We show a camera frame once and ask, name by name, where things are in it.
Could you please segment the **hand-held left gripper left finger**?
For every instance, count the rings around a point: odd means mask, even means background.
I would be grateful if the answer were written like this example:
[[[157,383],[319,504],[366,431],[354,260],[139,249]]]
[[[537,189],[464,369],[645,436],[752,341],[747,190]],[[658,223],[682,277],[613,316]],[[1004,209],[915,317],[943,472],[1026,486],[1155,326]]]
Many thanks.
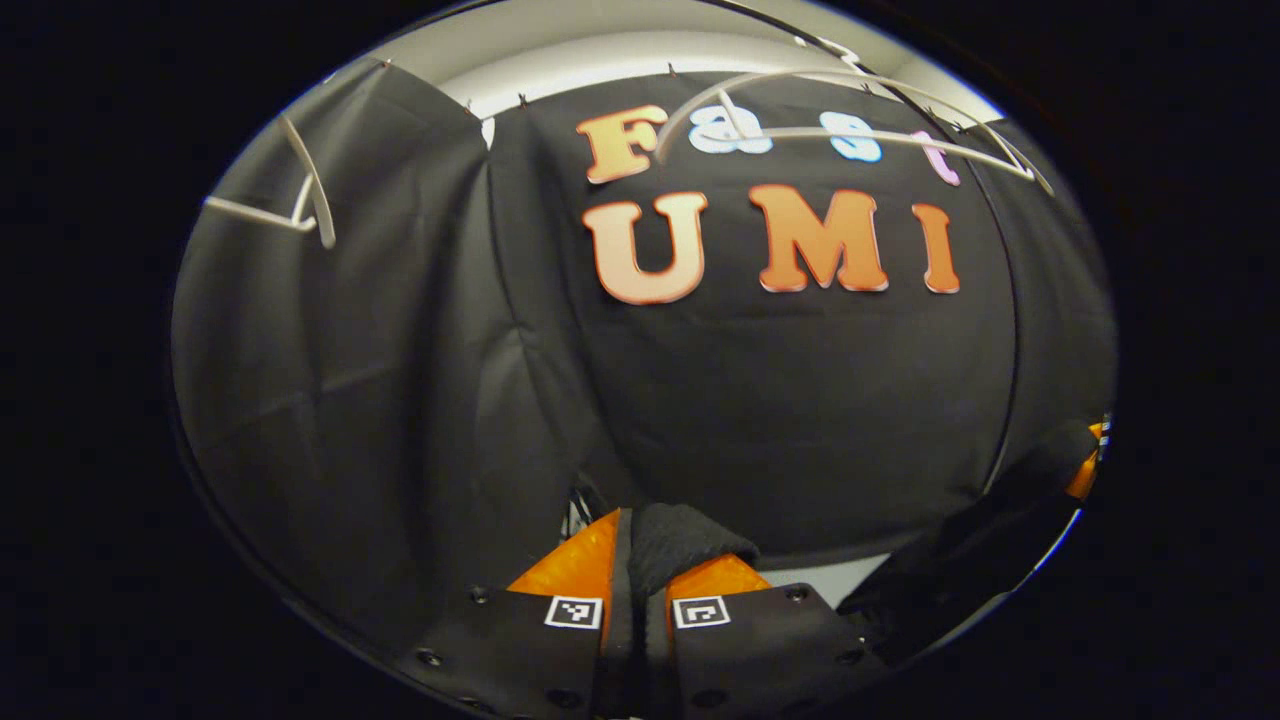
[[[616,510],[508,585],[467,588],[396,669],[477,719],[607,716],[635,648],[632,524]]]

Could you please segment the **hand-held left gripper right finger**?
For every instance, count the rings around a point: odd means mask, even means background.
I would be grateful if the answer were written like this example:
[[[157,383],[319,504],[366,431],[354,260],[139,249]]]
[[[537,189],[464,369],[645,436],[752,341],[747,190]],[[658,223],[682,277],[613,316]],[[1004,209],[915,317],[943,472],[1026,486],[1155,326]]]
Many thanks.
[[[646,606],[654,719],[809,719],[890,675],[876,633],[808,583],[736,555],[678,573]]]

